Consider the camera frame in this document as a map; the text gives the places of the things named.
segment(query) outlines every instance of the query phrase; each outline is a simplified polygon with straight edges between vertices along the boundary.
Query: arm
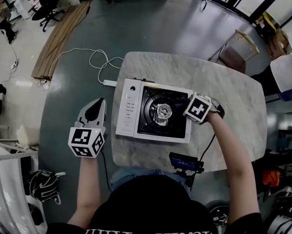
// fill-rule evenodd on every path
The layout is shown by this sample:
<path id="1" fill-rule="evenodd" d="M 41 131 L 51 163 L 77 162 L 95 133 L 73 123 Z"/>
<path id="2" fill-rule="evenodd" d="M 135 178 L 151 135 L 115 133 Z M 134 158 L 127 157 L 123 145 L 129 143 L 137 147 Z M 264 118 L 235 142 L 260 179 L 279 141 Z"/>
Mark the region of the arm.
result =
<path id="1" fill-rule="evenodd" d="M 242 216 L 259 212 L 253 168 L 247 151 L 223 119 L 215 113 L 209 113 L 207 117 L 228 168 L 229 223 L 232 223 Z"/>
<path id="2" fill-rule="evenodd" d="M 77 210 L 68 224 L 86 229 L 100 205 L 101 195 L 97 159 L 82 158 L 79 174 Z"/>

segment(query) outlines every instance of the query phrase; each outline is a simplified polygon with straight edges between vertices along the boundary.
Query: black shirt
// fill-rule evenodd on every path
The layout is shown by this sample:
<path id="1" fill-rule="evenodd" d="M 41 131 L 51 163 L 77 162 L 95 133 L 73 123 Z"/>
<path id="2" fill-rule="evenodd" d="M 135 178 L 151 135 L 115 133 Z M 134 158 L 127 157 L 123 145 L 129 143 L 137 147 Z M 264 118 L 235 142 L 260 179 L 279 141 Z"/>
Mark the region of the black shirt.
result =
<path id="1" fill-rule="evenodd" d="M 226 233 L 260 233 L 260 214 L 232 223 Z M 89 227 L 52 223 L 47 234 L 216 234 L 208 209 L 164 175 L 134 178 L 117 188 L 95 212 Z"/>

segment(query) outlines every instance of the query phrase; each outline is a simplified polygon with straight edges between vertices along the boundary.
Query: orange object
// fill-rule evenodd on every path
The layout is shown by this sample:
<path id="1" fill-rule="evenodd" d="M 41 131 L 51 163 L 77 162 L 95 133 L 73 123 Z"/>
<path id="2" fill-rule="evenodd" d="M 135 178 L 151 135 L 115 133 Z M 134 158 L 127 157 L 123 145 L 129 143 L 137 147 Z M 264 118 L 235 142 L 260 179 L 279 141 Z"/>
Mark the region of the orange object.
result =
<path id="1" fill-rule="evenodd" d="M 271 183 L 271 187 L 278 186 L 279 184 L 279 170 L 263 170 L 262 182 L 265 185 Z"/>

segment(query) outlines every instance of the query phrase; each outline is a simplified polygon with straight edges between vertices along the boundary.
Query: portable gas stove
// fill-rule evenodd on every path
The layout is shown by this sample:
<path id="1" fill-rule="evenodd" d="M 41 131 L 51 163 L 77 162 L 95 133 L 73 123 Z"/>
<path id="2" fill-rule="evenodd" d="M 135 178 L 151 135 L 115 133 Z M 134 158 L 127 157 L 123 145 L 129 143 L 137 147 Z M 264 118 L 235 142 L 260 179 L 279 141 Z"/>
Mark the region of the portable gas stove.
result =
<path id="1" fill-rule="evenodd" d="M 116 134 L 189 143 L 191 120 L 183 113 L 192 90 L 125 79 Z"/>

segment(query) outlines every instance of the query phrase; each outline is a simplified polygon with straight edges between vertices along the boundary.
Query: white cube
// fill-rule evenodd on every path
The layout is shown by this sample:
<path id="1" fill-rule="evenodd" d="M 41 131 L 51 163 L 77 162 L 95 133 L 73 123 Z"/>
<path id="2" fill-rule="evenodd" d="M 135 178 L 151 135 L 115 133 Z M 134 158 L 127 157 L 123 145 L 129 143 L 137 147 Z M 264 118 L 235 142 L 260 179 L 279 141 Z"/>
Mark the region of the white cube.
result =
<path id="1" fill-rule="evenodd" d="M 68 145 L 75 156 L 96 158 L 104 143 L 100 128 L 70 128 Z"/>
<path id="2" fill-rule="evenodd" d="M 202 123 L 211 108 L 211 98 L 195 92 L 190 99 L 183 114 L 195 123 Z"/>

